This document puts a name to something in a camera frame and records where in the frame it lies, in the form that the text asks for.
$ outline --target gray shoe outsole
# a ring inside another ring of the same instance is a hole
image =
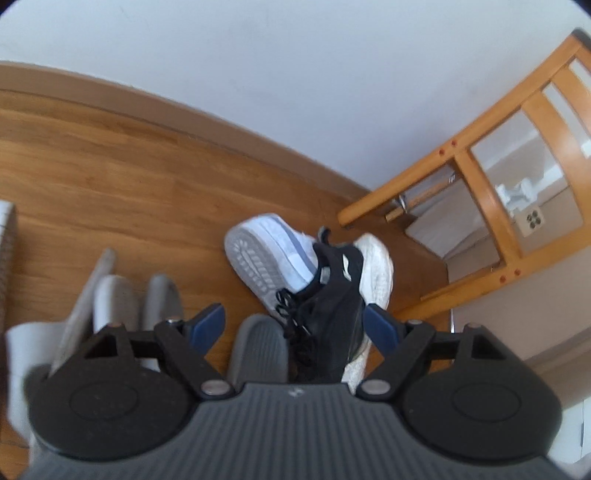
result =
[[[238,329],[226,379],[237,390],[246,382],[285,383],[289,350],[283,328],[264,314],[248,317]]]
[[[224,249],[230,265],[240,279],[252,290],[271,315],[275,311],[275,292],[285,288],[285,280],[273,255],[256,235],[236,226],[224,239]]]

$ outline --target power socket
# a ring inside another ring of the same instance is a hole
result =
[[[517,212],[514,218],[523,236],[530,236],[546,223],[541,208],[535,204],[531,204],[525,210]]]

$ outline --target wooden frame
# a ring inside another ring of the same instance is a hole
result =
[[[339,212],[339,223],[348,225],[403,194],[446,164],[454,165],[457,175],[469,188],[495,241],[501,262],[423,296],[415,305],[396,312],[400,319],[428,319],[547,268],[591,245],[591,160],[584,157],[567,124],[542,93],[546,86],[554,84],[591,134],[591,92],[570,70],[569,65],[574,59],[591,73],[591,39],[578,30],[520,84],[455,137]],[[583,226],[527,255],[519,247],[511,219],[495,188],[470,150],[519,110],[529,117],[562,167],[583,217]]]

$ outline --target shoe label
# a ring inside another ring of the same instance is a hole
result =
[[[326,285],[330,278],[330,267],[322,267],[320,270],[320,283]]]
[[[343,254],[343,275],[351,281],[351,274],[349,273],[349,259]]]

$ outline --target screw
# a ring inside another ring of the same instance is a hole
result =
[[[225,380],[206,380],[201,384],[201,391],[212,397],[225,395],[231,389],[231,386]]]
[[[384,395],[390,391],[390,384],[385,380],[366,380],[361,384],[361,390],[367,395]]]

